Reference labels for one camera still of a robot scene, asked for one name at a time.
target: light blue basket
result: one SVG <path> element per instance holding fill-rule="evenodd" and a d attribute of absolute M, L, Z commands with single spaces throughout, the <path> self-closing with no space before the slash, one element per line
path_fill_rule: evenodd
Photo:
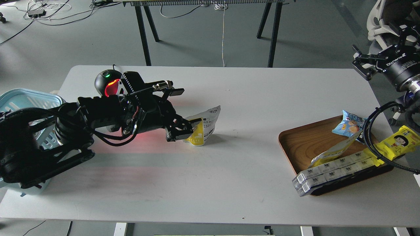
<path fill-rule="evenodd" d="M 38 92 L 29 89 L 13 89 L 0 96 L 0 112 L 15 111 L 22 108 L 44 108 L 50 109 L 62 105 L 65 101 L 57 95 Z M 54 133 L 54 126 L 47 127 L 34 134 L 38 145 L 43 146 L 45 149 L 57 147 L 59 143 Z M 42 192 L 48 185 L 50 180 L 41 183 L 42 188 L 31 187 L 28 189 L 21 189 L 18 183 L 8 184 L 0 178 L 0 188 L 12 189 L 21 192 L 21 197 L 26 194 L 36 195 Z"/>

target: black table leg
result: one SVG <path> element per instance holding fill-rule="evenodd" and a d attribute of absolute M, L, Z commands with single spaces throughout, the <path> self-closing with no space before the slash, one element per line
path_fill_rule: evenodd
<path fill-rule="evenodd" d="M 271 36 L 271 46 L 270 46 L 270 55 L 268 56 L 268 66 L 269 68 L 273 67 L 274 62 L 274 52 L 276 51 L 276 43 L 277 43 L 277 34 L 278 34 L 278 26 L 280 24 L 280 15 L 281 15 L 281 8 L 283 7 L 283 3 L 276 3 L 276 12 L 274 15 L 274 25 L 273 25 L 273 35 Z"/>
<path fill-rule="evenodd" d="M 140 37 L 142 38 L 144 58 L 146 60 L 146 65 L 151 66 L 149 47 L 147 45 L 146 31 L 144 30 L 142 9 L 139 6 L 134 7 L 136 9 L 137 23 L 139 24 Z"/>
<path fill-rule="evenodd" d="M 147 20 L 149 21 L 149 24 L 150 24 L 150 29 L 152 30 L 153 37 L 155 38 L 156 42 L 160 42 L 160 39 L 157 35 L 158 33 L 156 32 L 155 23 L 153 22 L 152 14 L 150 13 L 149 6 L 143 6 L 143 7 L 144 7 L 144 12 L 146 13 L 146 16 L 147 16 Z"/>
<path fill-rule="evenodd" d="M 265 22 L 267 21 L 268 13 L 270 12 L 270 8 L 271 8 L 271 3 L 266 3 L 264 13 L 262 14 L 263 16 L 261 18 L 260 27 L 258 28 L 257 39 L 261 38 L 261 34 L 263 33 Z"/>

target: red light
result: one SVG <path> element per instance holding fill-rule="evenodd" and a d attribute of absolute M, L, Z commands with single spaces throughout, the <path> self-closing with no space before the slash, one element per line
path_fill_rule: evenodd
<path fill-rule="evenodd" d="M 120 81 L 120 79 L 116 79 L 110 83 L 107 84 L 107 86 L 105 87 L 105 96 L 109 97 L 109 95 L 115 95 L 117 94 L 117 90 L 118 90 L 118 81 Z"/>

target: floor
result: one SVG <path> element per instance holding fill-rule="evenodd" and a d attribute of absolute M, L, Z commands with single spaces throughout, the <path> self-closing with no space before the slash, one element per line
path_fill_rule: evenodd
<path fill-rule="evenodd" d="M 50 4 L 65 1 L 43 2 Z M 375 2 L 287 0 L 289 4 L 283 6 L 281 14 L 274 67 L 351 68 L 354 54 L 352 44 L 356 44 L 363 52 L 368 51 L 370 42 L 367 40 L 365 24 Z M 10 3 L 19 9 L 26 9 L 27 4 L 26 0 Z M 69 1 L 69 4 L 71 10 L 57 13 L 55 17 L 89 10 L 90 3 Z M 177 16 L 192 8 L 163 7 L 163 13 Z M 153 66 L 222 67 L 223 60 L 226 67 L 267 66 L 273 12 L 268 17 L 263 38 L 256 38 L 264 4 L 229 5 L 225 12 L 214 10 L 212 6 L 200 7 L 179 18 L 162 17 L 159 7 L 151 7 L 150 10 L 162 40 L 154 42 L 150 27 L 146 24 Z M 0 11 L 8 21 L 0 25 L 0 41 L 6 40 L 31 22 L 24 20 L 24 12 L 16 8 L 0 6 Z M 88 14 L 43 23 L 61 24 Z M 62 26 L 46 26 L 36 21 L 15 38 L 0 45 L 0 94 L 17 87 L 51 92 L 60 88 L 73 66 L 112 64 L 145 65 L 133 7 L 120 4 L 99 9 L 87 19 Z M 366 82 L 366 86 L 368 84 L 380 104 L 401 96 L 380 75 Z M 415 155 L 409 155 L 407 160 L 412 167 L 420 168 Z M 4 193 L 5 190 L 0 189 L 0 199 Z M 0 219 L 0 234 L 24 235 L 41 222 Z M 69 224 L 67 221 L 47 220 L 27 235 L 66 235 Z M 113 235 L 114 227 L 115 222 L 77 221 L 73 223 L 70 235 Z M 300 235 L 298 226 L 272 228 L 276 235 Z M 266 234 L 264 231 L 267 230 L 260 225 L 136 223 L 129 225 L 127 235 L 262 235 Z M 314 227 L 313 231 L 317 236 L 396 235 L 392 228 L 373 227 Z M 420 231 L 413 229 L 413 235 L 420 235 Z"/>

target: wooden tray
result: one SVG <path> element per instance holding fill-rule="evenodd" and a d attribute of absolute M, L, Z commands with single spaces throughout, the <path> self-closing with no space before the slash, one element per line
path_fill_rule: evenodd
<path fill-rule="evenodd" d="M 323 121 L 289 129 L 279 134 L 278 142 L 295 174 L 298 174 L 302 170 L 306 170 L 314 157 L 348 138 L 331 132 L 331 130 L 337 127 L 342 119 L 343 116 L 339 115 Z M 377 142 L 375 137 L 372 137 L 372 139 L 374 142 Z M 354 141 L 341 156 L 345 157 L 362 151 L 365 148 L 366 145 L 358 141 Z M 350 184 L 383 174 L 391 171 L 392 169 L 393 167 L 389 165 L 369 168 L 369 171 L 364 171 L 363 173 L 354 175 L 351 178 L 323 186 L 312 192 L 311 195 L 319 196 Z"/>

